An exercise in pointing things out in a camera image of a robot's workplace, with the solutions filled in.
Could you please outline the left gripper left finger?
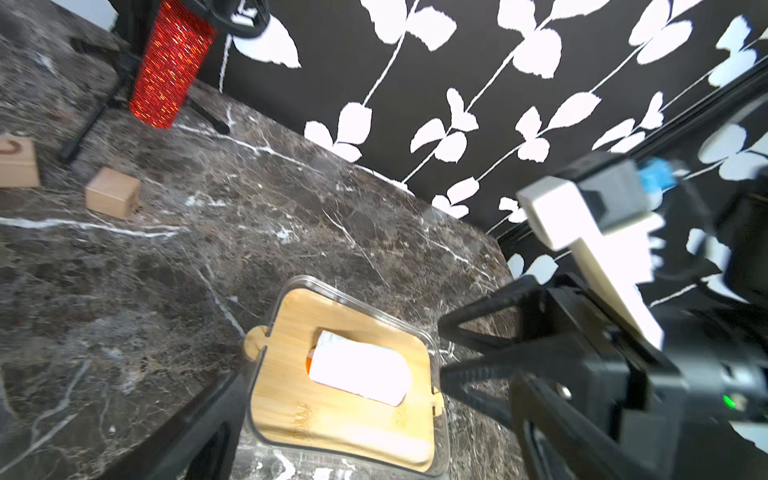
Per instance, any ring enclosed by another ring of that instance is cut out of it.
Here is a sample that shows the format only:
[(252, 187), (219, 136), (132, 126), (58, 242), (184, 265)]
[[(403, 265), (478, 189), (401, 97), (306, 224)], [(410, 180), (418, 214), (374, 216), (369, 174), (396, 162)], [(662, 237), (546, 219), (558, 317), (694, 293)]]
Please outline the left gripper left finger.
[(101, 477), (228, 479), (251, 380), (248, 365), (219, 377)]

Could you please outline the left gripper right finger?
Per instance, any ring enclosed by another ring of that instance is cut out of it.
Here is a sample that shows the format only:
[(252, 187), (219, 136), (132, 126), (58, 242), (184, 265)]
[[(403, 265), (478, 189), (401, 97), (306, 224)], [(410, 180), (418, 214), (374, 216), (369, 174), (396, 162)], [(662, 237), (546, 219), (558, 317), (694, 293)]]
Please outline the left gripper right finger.
[(531, 479), (555, 479), (538, 451), (540, 431), (568, 469), (580, 479), (654, 479), (654, 473), (627, 456), (586, 417), (529, 374), (510, 383), (512, 428)]

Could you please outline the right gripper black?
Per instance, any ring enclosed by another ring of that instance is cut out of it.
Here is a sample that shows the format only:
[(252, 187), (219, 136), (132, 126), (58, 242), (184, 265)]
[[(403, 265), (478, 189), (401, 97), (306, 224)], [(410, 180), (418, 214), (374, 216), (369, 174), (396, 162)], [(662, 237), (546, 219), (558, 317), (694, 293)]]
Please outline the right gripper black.
[[(767, 464), (767, 312), (716, 296), (706, 308), (658, 312), (654, 347), (575, 276), (532, 276), (446, 313), (442, 339), (482, 355), (440, 370), (442, 392), (505, 427), (513, 379), (531, 376), (647, 468)], [(519, 342), (462, 327), (516, 308), (549, 337)]]

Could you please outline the orange tissue paper pack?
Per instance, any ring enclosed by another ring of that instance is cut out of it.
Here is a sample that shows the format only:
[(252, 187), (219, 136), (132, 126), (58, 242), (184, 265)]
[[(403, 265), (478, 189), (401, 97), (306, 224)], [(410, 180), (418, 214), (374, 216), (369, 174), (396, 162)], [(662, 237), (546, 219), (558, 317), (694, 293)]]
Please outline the orange tissue paper pack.
[(323, 330), (309, 357), (309, 378), (318, 384), (392, 407), (412, 386), (405, 358), (396, 351)]

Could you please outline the bamboo tissue box lid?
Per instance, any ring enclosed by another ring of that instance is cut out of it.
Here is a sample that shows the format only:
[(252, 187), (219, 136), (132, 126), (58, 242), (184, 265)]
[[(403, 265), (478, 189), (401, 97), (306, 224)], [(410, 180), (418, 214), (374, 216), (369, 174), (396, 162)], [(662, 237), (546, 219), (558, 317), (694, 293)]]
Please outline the bamboo tissue box lid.
[[(323, 332), (401, 355), (412, 379), (403, 400), (390, 406), (313, 381), (310, 356)], [(428, 334), (350, 297), (291, 288), (278, 301), (272, 324), (246, 337), (246, 353), (258, 364), (251, 388), (253, 427), (273, 444), (441, 476), (449, 447), (433, 345)]]

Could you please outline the clear plastic tissue box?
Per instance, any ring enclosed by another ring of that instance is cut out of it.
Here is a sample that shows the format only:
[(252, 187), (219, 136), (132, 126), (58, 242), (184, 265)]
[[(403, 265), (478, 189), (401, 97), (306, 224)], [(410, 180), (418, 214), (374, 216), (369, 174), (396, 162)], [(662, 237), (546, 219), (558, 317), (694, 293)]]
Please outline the clear plastic tissue box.
[(426, 331), (297, 276), (244, 351), (255, 367), (246, 416), (266, 443), (447, 477), (438, 348)]

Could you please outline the wooden number cube right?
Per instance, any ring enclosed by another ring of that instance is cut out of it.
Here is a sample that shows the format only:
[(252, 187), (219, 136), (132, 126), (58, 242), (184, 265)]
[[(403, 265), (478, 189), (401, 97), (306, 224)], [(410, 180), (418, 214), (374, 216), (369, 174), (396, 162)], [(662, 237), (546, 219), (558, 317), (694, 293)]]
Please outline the wooden number cube right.
[(129, 175), (103, 167), (85, 187), (89, 210), (125, 220), (138, 207), (141, 182)]

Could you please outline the wooden letter cube left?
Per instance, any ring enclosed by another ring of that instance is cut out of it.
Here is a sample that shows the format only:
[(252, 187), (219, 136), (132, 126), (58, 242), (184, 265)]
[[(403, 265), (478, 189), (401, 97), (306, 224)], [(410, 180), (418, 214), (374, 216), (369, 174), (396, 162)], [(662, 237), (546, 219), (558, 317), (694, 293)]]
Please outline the wooden letter cube left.
[(40, 186), (40, 174), (37, 155), (32, 139), (27, 137), (1, 137), (2, 188), (37, 188)]

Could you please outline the black microphone tripod stand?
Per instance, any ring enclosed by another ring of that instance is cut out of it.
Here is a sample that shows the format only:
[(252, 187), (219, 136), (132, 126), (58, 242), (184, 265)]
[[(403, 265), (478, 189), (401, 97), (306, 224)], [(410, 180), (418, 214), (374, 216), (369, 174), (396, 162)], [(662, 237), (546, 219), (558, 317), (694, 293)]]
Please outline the black microphone tripod stand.
[[(117, 80), (109, 93), (98, 103), (78, 133), (65, 143), (59, 152), (59, 160), (65, 165), (73, 163), (80, 146), (93, 126), (108, 108), (123, 106), (130, 109), (134, 85), (144, 57), (160, 3), (163, 1), (130, 1), (125, 11), (125, 41), (118, 49), (110, 49), (89, 43), (77, 37), (69, 39), (70, 47), (78, 54), (96, 58), (110, 65), (117, 74)], [(179, 1), (195, 15), (212, 25), (218, 32), (234, 37), (256, 39), (267, 29), (271, 20), (269, 3), (266, 1)], [(190, 106), (200, 117), (210, 123), (214, 130), (227, 135), (230, 128), (214, 117), (196, 101), (187, 98), (184, 105)]]

